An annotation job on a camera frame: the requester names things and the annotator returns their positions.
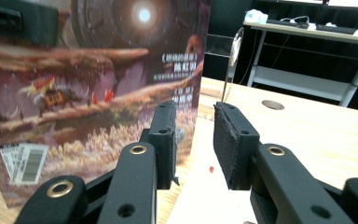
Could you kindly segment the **black keyboard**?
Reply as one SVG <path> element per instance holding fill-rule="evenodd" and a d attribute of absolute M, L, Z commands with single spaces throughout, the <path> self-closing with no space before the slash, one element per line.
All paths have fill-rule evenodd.
<path fill-rule="evenodd" d="M 317 24 L 316 29 L 318 31 L 325 31 L 325 32 L 332 32 L 332 33 L 339 33 L 339 34 L 346 34 L 346 35 L 353 35 L 353 33 L 356 30 L 358 30 L 348 27 L 337 27 L 337 26 L 321 25 L 321 24 Z"/>
<path fill-rule="evenodd" d="M 276 24 L 276 25 L 296 27 L 296 28 L 300 28 L 300 29 L 308 29 L 310 27 L 310 25 L 308 23 L 306 23 L 306 22 L 267 20 L 267 23 L 268 24 Z"/>

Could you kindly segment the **white red book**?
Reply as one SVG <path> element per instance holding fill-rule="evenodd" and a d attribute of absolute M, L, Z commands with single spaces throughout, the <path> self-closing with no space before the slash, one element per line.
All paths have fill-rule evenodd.
<path fill-rule="evenodd" d="M 249 191 L 229 190 L 213 150 L 213 121 L 197 118 L 189 173 L 167 224 L 256 224 Z"/>

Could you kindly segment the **purple magazine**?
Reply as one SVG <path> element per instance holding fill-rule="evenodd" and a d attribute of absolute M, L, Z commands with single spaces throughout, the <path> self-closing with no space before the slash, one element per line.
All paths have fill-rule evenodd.
<path fill-rule="evenodd" d="M 0 192 L 25 204 L 47 180 L 112 170 L 157 105 L 190 152 L 212 0 L 23 0 L 59 11 L 55 46 L 0 35 Z"/>

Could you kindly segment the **clear acrylic book rack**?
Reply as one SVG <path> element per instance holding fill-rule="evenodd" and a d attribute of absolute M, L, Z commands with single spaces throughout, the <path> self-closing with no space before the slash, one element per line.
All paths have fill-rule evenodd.
<path fill-rule="evenodd" d="M 234 82 L 243 35 L 243 27 L 239 28 L 234 36 L 207 35 L 204 75 L 209 75 L 210 77 L 212 75 L 225 76 L 220 98 L 221 102 L 225 102 L 227 99 L 231 85 Z"/>

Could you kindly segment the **white metal stand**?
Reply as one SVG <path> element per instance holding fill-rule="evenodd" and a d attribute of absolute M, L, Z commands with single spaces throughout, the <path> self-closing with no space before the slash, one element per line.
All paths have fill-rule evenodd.
<path fill-rule="evenodd" d="M 244 22 L 243 24 L 261 32 L 255 60 L 247 82 L 248 87 L 251 87 L 254 83 L 264 84 L 284 90 L 301 92 L 338 101 L 339 105 L 344 107 L 349 105 L 351 98 L 358 89 L 358 70 L 352 81 L 350 83 L 346 83 L 268 68 L 259 65 L 258 61 L 262 48 L 265 46 L 265 37 L 267 32 L 305 36 L 351 44 L 358 44 L 358 36 L 326 32 L 317 29 L 302 29 L 294 26 L 273 23 L 260 24 L 255 22 Z"/>

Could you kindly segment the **white box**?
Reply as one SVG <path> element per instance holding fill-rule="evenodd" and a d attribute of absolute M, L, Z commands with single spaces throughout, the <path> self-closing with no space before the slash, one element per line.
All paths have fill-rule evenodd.
<path fill-rule="evenodd" d="M 253 22 L 258 24 L 265 24 L 269 15 L 261 12 L 260 10 L 251 9 L 245 13 L 244 21 Z"/>

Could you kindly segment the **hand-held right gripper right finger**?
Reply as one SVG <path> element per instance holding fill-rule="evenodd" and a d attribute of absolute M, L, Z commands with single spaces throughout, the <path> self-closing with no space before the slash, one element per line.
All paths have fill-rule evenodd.
<path fill-rule="evenodd" d="M 227 187 L 249 190 L 261 224 L 353 224 L 294 153 L 263 144 L 234 105 L 214 105 L 213 149 Z"/>

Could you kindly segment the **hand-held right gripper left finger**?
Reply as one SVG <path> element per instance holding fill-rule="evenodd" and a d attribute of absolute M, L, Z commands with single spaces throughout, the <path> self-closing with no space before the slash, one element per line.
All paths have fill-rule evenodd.
<path fill-rule="evenodd" d="M 175 181 L 176 106 L 159 104 L 151 126 L 123 147 L 97 224 L 156 224 L 157 191 Z"/>

